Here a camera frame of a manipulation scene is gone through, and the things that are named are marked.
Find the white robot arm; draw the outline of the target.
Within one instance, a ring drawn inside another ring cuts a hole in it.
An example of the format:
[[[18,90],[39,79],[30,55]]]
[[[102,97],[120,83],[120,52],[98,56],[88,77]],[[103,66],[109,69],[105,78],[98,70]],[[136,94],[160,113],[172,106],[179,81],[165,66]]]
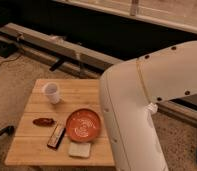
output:
[[[117,171],[169,171],[152,115],[159,102],[197,94],[197,41],[109,67],[99,97]]]

